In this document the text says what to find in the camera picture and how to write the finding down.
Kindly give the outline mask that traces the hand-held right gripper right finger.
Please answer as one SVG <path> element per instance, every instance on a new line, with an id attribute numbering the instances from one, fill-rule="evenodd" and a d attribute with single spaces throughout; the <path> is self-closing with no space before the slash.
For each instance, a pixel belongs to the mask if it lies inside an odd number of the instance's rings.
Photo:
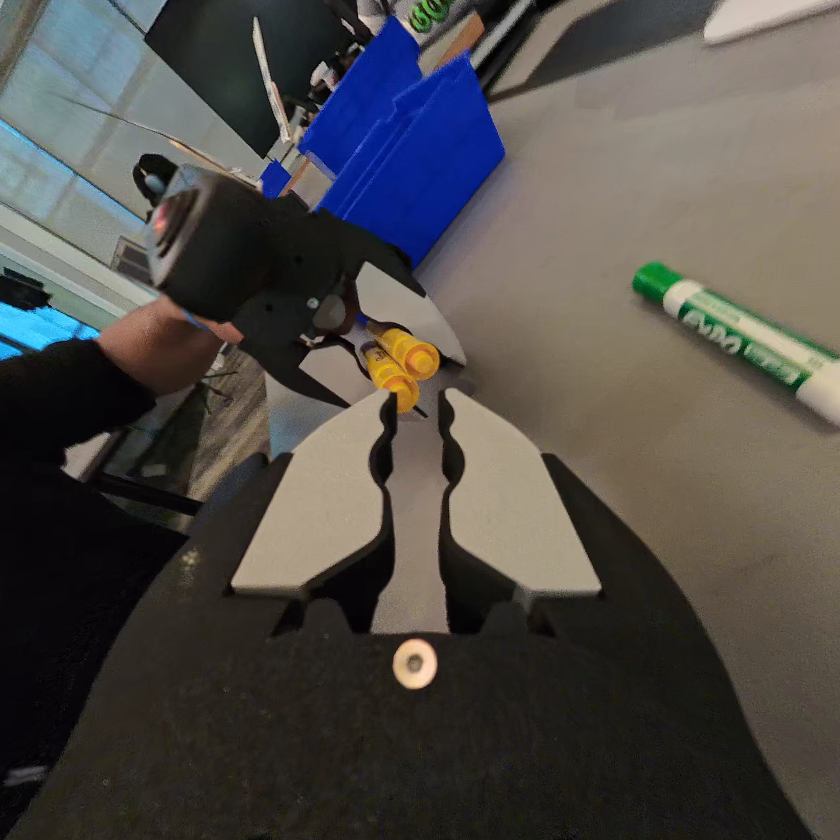
<path id="1" fill-rule="evenodd" d="M 438 394 L 447 486 L 438 569 L 451 632 L 478 632 L 501 604 L 592 599 L 602 582 L 539 447 L 454 387 Z"/>

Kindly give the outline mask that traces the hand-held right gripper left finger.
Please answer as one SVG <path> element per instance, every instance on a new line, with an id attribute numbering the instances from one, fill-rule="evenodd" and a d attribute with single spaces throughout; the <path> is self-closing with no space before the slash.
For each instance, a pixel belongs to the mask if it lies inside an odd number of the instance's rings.
<path id="1" fill-rule="evenodd" d="M 376 391 L 290 454 L 230 582 L 234 594 L 339 604 L 369 632 L 395 567 L 392 473 L 396 395 Z"/>

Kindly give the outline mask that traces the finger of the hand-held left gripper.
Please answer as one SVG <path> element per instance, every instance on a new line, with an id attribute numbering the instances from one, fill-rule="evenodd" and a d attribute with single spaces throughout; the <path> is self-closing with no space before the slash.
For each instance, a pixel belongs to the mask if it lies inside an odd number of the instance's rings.
<path id="1" fill-rule="evenodd" d="M 379 324 L 394 324 L 431 343 L 447 360 L 466 366 L 467 358 L 455 331 L 430 297 L 422 296 L 364 262 L 355 278 L 360 314 Z"/>

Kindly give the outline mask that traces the yellow highlighter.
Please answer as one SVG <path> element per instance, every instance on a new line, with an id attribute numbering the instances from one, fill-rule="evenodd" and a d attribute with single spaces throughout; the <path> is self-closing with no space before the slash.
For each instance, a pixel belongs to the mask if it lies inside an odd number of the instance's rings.
<path id="1" fill-rule="evenodd" d="M 368 322 L 366 331 L 391 359 L 417 381 L 424 382 L 436 375 L 440 366 L 438 350 L 412 333 L 398 327 L 384 327 Z"/>
<path id="2" fill-rule="evenodd" d="M 409 413 L 414 410 L 419 398 L 416 380 L 376 343 L 363 344 L 361 353 L 373 385 L 395 395 L 397 412 Z"/>

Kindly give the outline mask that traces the green dry erase marker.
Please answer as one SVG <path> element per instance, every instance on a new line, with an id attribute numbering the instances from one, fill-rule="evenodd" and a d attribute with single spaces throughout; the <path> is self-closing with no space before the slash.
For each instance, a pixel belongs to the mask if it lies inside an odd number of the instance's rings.
<path id="1" fill-rule="evenodd" d="M 640 267 L 632 288 L 723 353 L 768 375 L 822 420 L 839 427 L 838 353 L 659 262 Z"/>

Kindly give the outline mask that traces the person's left hand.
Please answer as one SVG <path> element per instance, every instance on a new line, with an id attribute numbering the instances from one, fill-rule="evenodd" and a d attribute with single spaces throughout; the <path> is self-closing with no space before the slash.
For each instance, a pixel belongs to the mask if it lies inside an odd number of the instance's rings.
<path id="1" fill-rule="evenodd" d="M 223 346 L 244 339 L 231 322 L 206 319 L 213 332 L 197 329 L 182 310 L 161 294 L 102 330 L 95 343 L 121 371 L 154 394 L 179 392 L 204 378 Z"/>

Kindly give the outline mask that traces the blue plastic bin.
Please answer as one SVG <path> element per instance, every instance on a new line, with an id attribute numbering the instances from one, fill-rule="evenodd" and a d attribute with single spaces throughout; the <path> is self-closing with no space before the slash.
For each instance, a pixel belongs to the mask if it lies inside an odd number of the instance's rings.
<path id="1" fill-rule="evenodd" d="M 468 52 L 394 99 L 318 205 L 417 267 L 506 155 Z"/>
<path id="2" fill-rule="evenodd" d="M 394 100 L 422 79 L 419 54 L 415 38 L 390 16 L 303 134 L 300 153 L 334 180 Z"/>

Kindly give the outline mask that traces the black metal bar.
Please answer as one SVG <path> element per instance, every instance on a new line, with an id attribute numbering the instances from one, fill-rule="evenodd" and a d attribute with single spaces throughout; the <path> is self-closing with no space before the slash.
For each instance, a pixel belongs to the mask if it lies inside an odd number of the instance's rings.
<path id="1" fill-rule="evenodd" d="M 90 478 L 87 483 L 107 496 L 172 511 L 190 518 L 194 518 L 204 504 L 200 500 L 168 490 L 146 486 L 131 479 L 112 476 L 108 473 L 98 473 Z"/>

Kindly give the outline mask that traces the black monitor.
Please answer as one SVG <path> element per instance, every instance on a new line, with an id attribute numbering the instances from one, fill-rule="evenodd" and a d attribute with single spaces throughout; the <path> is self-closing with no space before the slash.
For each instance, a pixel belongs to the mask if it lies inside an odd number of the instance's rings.
<path id="1" fill-rule="evenodd" d="M 279 94 L 303 100 L 316 66 L 350 47 L 322 1 L 170 1 L 144 41 L 259 156 L 279 139 L 253 46 L 253 16 Z"/>

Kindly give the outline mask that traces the white panel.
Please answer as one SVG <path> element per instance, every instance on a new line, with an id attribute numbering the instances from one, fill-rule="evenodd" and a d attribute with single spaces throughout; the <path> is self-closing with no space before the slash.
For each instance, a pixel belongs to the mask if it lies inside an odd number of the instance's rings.
<path id="1" fill-rule="evenodd" d="M 838 7 L 838 1 L 721 1 L 704 25 L 703 41 L 723 45 Z"/>

